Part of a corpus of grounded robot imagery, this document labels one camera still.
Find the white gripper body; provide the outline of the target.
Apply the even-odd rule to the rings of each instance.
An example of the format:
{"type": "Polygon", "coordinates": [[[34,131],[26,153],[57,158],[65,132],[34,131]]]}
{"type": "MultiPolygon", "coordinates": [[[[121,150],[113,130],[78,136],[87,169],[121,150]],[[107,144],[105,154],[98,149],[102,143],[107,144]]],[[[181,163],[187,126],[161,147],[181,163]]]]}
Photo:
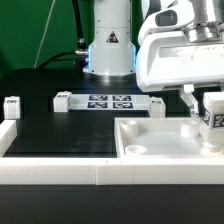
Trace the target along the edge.
{"type": "Polygon", "coordinates": [[[151,14],[138,43],[136,81],[144,92],[224,81],[224,31],[216,20],[198,23],[192,9],[151,14]]]}

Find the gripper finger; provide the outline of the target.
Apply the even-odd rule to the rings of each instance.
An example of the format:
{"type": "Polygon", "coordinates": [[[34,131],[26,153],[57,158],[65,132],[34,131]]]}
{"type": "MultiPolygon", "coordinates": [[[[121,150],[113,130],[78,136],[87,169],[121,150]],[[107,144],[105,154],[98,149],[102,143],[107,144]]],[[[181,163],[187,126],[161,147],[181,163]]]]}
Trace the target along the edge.
{"type": "Polygon", "coordinates": [[[199,105],[198,101],[193,95],[194,85],[193,84],[185,84],[180,88],[179,95],[184,103],[188,106],[190,115],[192,117],[199,116],[199,105]]]}

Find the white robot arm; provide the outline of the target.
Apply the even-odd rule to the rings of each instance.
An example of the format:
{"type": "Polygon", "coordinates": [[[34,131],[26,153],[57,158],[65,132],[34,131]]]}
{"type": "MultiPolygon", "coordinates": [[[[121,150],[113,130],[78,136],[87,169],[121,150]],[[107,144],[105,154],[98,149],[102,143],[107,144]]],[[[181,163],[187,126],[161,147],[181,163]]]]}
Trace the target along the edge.
{"type": "Polygon", "coordinates": [[[224,90],[221,0],[141,0],[141,6],[133,45],[131,0],[94,0],[95,37],[84,72],[104,82],[134,74],[144,92],[177,89],[197,116],[196,88],[224,90]]]}

